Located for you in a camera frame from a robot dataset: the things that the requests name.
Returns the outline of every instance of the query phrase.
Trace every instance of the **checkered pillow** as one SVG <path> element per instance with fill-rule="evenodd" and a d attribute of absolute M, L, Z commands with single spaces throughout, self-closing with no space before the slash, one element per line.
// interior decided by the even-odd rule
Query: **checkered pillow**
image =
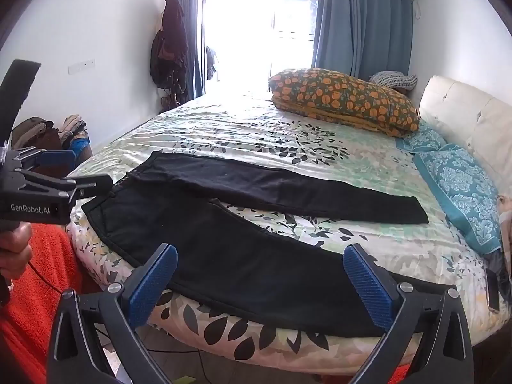
<path fill-rule="evenodd" d="M 403 88 L 411 91 L 418 83 L 416 75 L 405 76 L 402 72 L 383 70 L 370 77 L 370 82 L 386 88 Z"/>

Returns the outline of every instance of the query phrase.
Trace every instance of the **metal screw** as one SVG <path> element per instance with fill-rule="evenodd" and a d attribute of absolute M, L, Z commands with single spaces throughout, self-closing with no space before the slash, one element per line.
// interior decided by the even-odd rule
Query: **metal screw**
<path fill-rule="evenodd" d="M 122 284 L 121 283 L 112 283 L 109 287 L 108 287 L 108 292 L 109 293 L 117 293 L 119 290 L 122 289 Z"/>
<path fill-rule="evenodd" d="M 69 299 L 70 297 L 73 297 L 74 294 L 75 292 L 73 289 L 65 289 L 65 291 L 62 292 L 62 297 L 64 299 Z"/>
<path fill-rule="evenodd" d="M 454 299 L 459 297 L 459 292 L 455 289 L 448 289 L 448 294 L 450 295 L 450 297 L 453 297 Z"/>
<path fill-rule="evenodd" d="M 410 293 L 414 290 L 413 285 L 407 282 L 400 283 L 398 287 L 400 287 L 400 290 L 405 293 Z"/>

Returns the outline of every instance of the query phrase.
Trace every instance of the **blue curtain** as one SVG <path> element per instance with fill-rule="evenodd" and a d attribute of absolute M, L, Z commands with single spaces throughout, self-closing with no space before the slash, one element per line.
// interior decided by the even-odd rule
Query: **blue curtain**
<path fill-rule="evenodd" d="M 411 0 L 318 0 L 313 66 L 367 80 L 409 72 Z"/>
<path fill-rule="evenodd" d="M 178 0 L 183 8 L 185 32 L 187 34 L 187 90 L 188 100 L 200 97 L 204 91 L 197 51 L 197 5 L 198 0 Z"/>

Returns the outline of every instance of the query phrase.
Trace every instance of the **wall outlet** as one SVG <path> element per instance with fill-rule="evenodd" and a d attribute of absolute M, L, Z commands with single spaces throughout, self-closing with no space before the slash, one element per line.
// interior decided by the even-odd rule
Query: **wall outlet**
<path fill-rule="evenodd" d="M 94 59 L 86 60 L 85 62 L 75 63 L 68 66 L 68 74 L 74 75 L 86 69 L 92 69 L 96 66 Z"/>

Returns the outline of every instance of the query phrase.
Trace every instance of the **phone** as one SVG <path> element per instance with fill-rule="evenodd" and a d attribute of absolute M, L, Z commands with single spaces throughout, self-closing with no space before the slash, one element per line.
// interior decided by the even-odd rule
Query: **phone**
<path fill-rule="evenodd" d="M 485 269 L 487 279 L 487 306 L 493 313 L 500 313 L 500 297 L 498 294 L 498 277 L 496 273 Z"/>

